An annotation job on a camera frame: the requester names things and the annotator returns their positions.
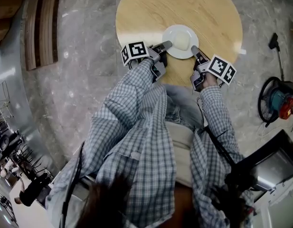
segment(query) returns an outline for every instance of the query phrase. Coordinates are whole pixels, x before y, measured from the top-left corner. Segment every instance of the black strap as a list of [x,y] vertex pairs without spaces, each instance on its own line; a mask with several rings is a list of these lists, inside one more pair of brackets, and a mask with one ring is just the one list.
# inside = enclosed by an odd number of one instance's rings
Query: black strap
[[73,179],[73,181],[71,183],[69,193],[66,194],[65,201],[63,202],[63,206],[62,206],[62,214],[64,215],[63,216],[63,219],[64,219],[63,224],[66,223],[66,216],[67,216],[68,205],[69,205],[71,195],[72,195],[72,193],[73,193],[73,191],[75,189],[76,184],[78,183],[78,181],[80,179],[80,174],[81,174],[81,169],[82,169],[82,150],[83,150],[83,146],[84,146],[84,143],[82,144],[80,152],[79,152],[79,162],[78,162],[78,166],[76,168],[76,174],[75,174],[74,179]]
[[205,130],[207,131],[209,137],[211,138],[219,155],[223,156],[226,159],[226,161],[230,164],[230,166],[233,167],[235,165],[235,162],[233,161],[229,153],[226,151],[226,149],[222,146],[222,144],[218,141],[218,139],[213,135],[213,133],[211,132],[208,126],[205,127]]

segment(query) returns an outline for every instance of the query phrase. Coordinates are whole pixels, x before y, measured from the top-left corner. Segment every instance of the jeans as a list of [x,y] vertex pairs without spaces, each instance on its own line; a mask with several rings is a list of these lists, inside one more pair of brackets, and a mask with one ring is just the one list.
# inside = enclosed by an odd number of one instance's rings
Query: jeans
[[164,85],[167,94],[165,120],[183,125],[191,131],[204,127],[196,96],[182,86]]

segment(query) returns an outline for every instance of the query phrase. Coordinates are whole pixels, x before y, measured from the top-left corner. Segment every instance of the marble floor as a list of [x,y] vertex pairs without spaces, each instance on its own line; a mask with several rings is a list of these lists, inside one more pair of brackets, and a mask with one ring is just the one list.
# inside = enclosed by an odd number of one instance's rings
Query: marble floor
[[[36,89],[41,99],[34,101],[32,112],[39,107],[45,110],[47,123],[46,128],[39,127],[41,135],[54,135],[68,159],[86,138],[91,115],[126,72],[115,33],[119,1],[60,0],[59,62],[26,74],[26,84]],[[293,81],[293,34],[289,30],[293,4],[284,0],[232,1],[242,20],[244,38],[242,54],[235,63],[237,76],[222,90],[240,150],[249,155],[282,128],[293,139],[293,116],[263,130],[256,103],[264,81],[280,76],[277,54],[267,46],[273,32],[279,35],[285,78]],[[31,98],[35,96],[28,95],[29,102]]]

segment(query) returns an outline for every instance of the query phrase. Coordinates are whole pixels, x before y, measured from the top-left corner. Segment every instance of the round wooden table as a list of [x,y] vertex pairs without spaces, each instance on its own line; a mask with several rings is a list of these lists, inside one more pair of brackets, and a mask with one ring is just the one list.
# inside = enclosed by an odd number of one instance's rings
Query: round wooden table
[[[210,59],[217,54],[231,63],[236,61],[242,25],[232,0],[121,0],[117,9],[116,32],[122,47],[139,40],[159,44],[165,29],[175,24],[195,31],[199,48]],[[161,82],[191,86],[194,63],[194,57],[180,60],[168,55]]]

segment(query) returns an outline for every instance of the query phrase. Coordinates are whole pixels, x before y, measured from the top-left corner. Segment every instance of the white plate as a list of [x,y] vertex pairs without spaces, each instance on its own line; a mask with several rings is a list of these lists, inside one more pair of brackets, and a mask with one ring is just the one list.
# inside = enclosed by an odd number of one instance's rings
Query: white plate
[[196,33],[190,29],[189,27],[185,25],[172,25],[168,27],[163,35],[162,35],[162,41],[167,41],[170,40],[174,44],[175,37],[179,31],[183,31],[189,34],[190,36],[190,43],[189,43],[189,48],[186,51],[179,50],[175,47],[171,47],[170,49],[167,50],[168,54],[175,58],[179,59],[187,59],[193,56],[193,53],[191,51],[192,46],[197,46],[199,47],[199,39],[196,35]]

